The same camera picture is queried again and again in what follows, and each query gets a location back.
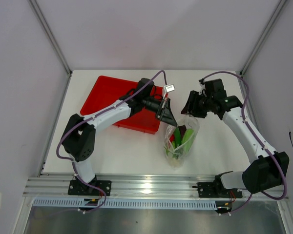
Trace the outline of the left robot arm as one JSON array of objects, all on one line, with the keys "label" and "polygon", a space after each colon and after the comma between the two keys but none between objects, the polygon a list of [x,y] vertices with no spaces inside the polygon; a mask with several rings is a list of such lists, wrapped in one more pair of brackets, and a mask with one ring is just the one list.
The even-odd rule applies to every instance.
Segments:
[{"label": "left robot arm", "polygon": [[74,114],[70,117],[58,146],[63,146],[68,153],[65,159],[71,161],[75,176],[80,181],[79,189],[85,195],[91,195],[96,190],[96,182],[93,180],[96,175],[89,158],[94,151],[97,133],[143,109],[155,113],[157,120],[177,126],[170,98],[167,97],[168,93],[175,90],[174,85],[163,87],[162,99],[151,95],[153,87],[153,80],[142,78],[132,93],[125,94],[111,105],[91,115]]}]

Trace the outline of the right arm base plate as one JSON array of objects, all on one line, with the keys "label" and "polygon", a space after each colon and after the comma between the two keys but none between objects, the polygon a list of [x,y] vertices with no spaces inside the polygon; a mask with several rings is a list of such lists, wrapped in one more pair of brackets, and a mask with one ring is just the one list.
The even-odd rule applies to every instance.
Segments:
[{"label": "right arm base plate", "polygon": [[237,189],[225,189],[220,182],[198,182],[192,186],[200,198],[242,198],[243,194]]}]

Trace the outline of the small dark green cucumber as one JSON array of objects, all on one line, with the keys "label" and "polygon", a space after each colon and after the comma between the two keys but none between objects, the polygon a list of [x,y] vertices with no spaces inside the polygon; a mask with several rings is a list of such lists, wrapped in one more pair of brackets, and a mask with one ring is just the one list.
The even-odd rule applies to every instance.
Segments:
[{"label": "small dark green cucumber", "polygon": [[175,128],[173,135],[174,135],[175,147],[177,148],[182,144],[182,138],[181,138],[179,127]]}]

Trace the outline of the red chili pepper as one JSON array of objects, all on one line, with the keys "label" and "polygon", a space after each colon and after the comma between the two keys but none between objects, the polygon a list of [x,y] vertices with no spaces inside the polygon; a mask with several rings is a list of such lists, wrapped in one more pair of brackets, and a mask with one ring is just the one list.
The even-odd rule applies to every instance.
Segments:
[{"label": "red chili pepper", "polygon": [[174,135],[171,135],[169,140],[172,144],[175,144],[175,136]]}]

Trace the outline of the clear zip top bag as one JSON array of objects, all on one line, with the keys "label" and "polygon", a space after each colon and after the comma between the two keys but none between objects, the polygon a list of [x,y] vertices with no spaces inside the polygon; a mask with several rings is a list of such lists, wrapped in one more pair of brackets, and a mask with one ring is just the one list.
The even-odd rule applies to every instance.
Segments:
[{"label": "clear zip top bag", "polygon": [[169,125],[164,137],[164,156],[174,169],[183,166],[200,128],[198,120],[192,115],[183,116],[177,124],[177,127]]}]

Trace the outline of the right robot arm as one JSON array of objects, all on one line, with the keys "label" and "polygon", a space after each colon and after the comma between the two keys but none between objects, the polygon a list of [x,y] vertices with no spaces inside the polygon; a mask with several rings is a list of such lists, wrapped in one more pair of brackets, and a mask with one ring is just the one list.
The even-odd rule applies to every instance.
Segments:
[{"label": "right robot arm", "polygon": [[201,83],[200,92],[192,90],[181,113],[206,118],[217,115],[234,133],[245,150],[250,165],[242,172],[227,172],[215,177],[213,191],[223,197],[231,189],[246,189],[252,194],[285,185],[289,157],[278,152],[261,136],[246,116],[236,96],[228,96],[221,79]]}]

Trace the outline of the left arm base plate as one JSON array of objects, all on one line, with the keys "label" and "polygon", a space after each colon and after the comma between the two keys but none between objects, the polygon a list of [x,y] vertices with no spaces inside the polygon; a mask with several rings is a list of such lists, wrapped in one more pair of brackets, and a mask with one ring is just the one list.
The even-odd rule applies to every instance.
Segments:
[{"label": "left arm base plate", "polygon": [[[106,196],[110,196],[112,181],[110,180],[94,180],[90,182],[90,185],[95,186],[103,190]],[[89,187],[79,180],[71,180],[68,187],[68,195],[83,195],[83,196],[99,196],[103,195],[102,192]]]}]

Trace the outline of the purple eggplant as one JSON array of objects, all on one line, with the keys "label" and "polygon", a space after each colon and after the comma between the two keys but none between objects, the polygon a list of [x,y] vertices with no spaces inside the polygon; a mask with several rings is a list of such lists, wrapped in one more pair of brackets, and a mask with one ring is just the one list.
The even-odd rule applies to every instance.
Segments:
[{"label": "purple eggplant", "polygon": [[185,135],[185,132],[187,130],[187,127],[185,125],[181,125],[181,126],[178,126],[178,129],[179,129],[181,138],[183,138],[183,136]]}]

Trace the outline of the light green gourd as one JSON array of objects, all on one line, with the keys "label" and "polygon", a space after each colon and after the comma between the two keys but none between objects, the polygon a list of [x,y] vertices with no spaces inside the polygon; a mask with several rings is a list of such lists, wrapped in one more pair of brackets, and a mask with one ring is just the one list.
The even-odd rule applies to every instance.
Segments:
[{"label": "light green gourd", "polygon": [[183,147],[185,151],[189,151],[192,143],[193,143],[193,136],[195,131],[193,129],[187,129],[185,135],[182,138],[182,144],[180,146]]}]

